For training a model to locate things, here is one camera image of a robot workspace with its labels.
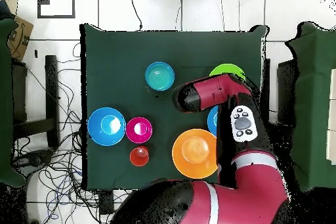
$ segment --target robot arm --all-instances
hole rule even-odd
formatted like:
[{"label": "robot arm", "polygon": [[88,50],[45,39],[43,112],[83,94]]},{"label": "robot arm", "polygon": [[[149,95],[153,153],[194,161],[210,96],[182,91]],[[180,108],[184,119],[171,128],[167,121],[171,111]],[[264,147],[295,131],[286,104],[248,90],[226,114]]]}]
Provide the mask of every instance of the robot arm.
[{"label": "robot arm", "polygon": [[287,195],[248,86],[231,74],[212,76],[178,87],[174,102],[182,112],[219,105],[217,163],[231,183],[156,183],[130,195],[111,224],[271,224]]}]

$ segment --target red cup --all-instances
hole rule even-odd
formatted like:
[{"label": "red cup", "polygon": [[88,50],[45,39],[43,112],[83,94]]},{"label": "red cup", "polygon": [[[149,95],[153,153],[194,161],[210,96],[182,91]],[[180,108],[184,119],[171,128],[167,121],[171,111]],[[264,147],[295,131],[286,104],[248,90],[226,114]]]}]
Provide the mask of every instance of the red cup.
[{"label": "red cup", "polygon": [[143,166],[148,162],[148,149],[145,146],[139,146],[132,150],[129,159],[134,166]]}]

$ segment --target cardboard box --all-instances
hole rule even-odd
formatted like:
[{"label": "cardboard box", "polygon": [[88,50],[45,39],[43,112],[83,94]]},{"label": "cardboard box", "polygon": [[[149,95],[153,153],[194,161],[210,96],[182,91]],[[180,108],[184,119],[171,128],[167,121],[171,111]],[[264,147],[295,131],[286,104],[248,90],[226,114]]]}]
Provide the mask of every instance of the cardboard box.
[{"label": "cardboard box", "polygon": [[14,21],[18,24],[18,27],[10,33],[7,45],[12,58],[22,60],[32,34],[33,24],[18,16],[15,16]]}]

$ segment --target table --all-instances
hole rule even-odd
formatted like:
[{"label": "table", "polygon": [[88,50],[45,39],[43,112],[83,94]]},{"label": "table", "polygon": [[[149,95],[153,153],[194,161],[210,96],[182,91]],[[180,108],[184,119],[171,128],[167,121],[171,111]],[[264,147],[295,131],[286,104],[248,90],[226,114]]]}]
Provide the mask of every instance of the table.
[{"label": "table", "polygon": [[[261,80],[261,38],[265,26],[251,32],[104,32],[88,24],[81,31],[83,129],[89,116],[107,106],[119,110],[126,122],[135,116],[153,126],[144,143],[149,162],[133,166],[129,154],[137,145],[126,136],[114,146],[100,146],[83,136],[83,180],[87,190],[139,189],[160,177],[187,179],[174,166],[175,139],[192,128],[207,130],[208,111],[183,114],[175,109],[172,92],[181,83],[208,76],[219,64],[239,66],[258,86]],[[157,92],[145,81],[146,68],[163,61],[175,71],[175,82]],[[217,182],[217,172],[206,179]]]}]

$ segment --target orange bowl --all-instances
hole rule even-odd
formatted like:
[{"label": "orange bowl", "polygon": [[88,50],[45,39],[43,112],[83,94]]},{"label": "orange bowl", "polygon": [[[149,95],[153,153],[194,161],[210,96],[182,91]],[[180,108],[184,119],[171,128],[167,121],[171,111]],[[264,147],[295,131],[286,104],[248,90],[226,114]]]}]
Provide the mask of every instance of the orange bowl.
[{"label": "orange bowl", "polygon": [[177,137],[172,149],[175,167],[186,177],[203,179],[217,170],[216,137],[204,129],[190,129]]}]

